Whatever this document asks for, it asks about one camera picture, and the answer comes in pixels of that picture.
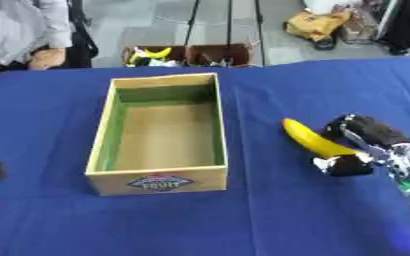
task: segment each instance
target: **tripod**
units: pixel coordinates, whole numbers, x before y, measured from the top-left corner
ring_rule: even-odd
[[[262,60],[262,66],[266,66],[266,54],[265,54],[265,46],[264,46],[264,34],[263,34],[263,23],[264,23],[264,18],[262,16],[261,12],[261,4],[260,0],[254,0],[255,4],[255,13],[256,13],[256,23],[257,23],[257,29],[258,29],[258,35],[259,35],[259,40],[260,40],[260,45],[261,45],[261,60]],[[191,33],[194,27],[194,24],[196,22],[196,17],[197,17],[197,12],[199,10],[199,5],[200,5],[200,0],[195,0],[194,6],[193,6],[193,11],[191,14],[191,18],[188,21],[188,31],[186,33],[186,38],[185,38],[185,44],[184,46],[188,46],[189,41],[191,39]],[[230,48],[231,48],[231,42],[232,42],[232,29],[233,29],[233,0],[228,0],[228,9],[227,9],[227,42],[226,42],[226,53],[224,56],[224,62],[226,67],[231,66],[231,56],[230,56]]]

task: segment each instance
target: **person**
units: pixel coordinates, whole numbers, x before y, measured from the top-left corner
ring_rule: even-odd
[[[0,0],[0,72],[58,67],[71,46],[67,0]]]

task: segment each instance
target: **open box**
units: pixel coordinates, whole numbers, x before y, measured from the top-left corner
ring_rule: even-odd
[[[217,75],[112,80],[85,174],[101,195],[225,189]]]

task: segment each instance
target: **gray floor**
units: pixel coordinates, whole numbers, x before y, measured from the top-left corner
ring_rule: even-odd
[[[84,0],[92,19],[91,33],[100,55],[95,67],[120,67],[126,46],[183,44],[194,0]],[[261,64],[255,23],[254,0],[234,0],[233,42],[255,43],[253,60]],[[260,0],[265,18],[266,58],[270,65],[304,60],[372,58],[388,56],[375,45],[347,45],[339,42],[329,52],[316,51],[299,38],[285,34],[283,21],[302,10],[301,0]],[[201,0],[191,44],[225,43],[226,0]]]

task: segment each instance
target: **person's arm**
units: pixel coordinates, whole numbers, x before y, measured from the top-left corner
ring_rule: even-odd
[[[34,54],[29,69],[48,69],[65,62],[66,48],[71,47],[71,29],[66,0],[39,0],[47,26],[48,50]]]

